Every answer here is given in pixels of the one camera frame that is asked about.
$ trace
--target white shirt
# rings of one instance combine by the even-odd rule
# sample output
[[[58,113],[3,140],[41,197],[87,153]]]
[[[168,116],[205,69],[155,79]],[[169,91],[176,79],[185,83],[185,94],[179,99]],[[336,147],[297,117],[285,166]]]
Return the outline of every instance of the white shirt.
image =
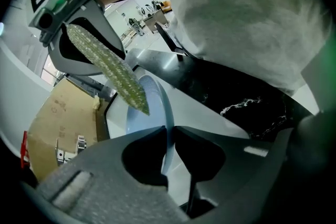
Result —
[[[320,0],[171,3],[177,37],[191,54],[289,91],[304,85],[300,73],[329,34],[330,17]],[[225,74],[218,80],[225,80]]]

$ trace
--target bitter melon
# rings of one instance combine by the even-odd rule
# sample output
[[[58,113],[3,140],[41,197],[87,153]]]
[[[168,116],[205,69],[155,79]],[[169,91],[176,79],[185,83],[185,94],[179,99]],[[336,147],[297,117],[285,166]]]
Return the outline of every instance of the bitter melon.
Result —
[[[74,24],[66,27],[70,41],[112,81],[123,100],[149,115],[145,91],[128,64],[83,27]]]

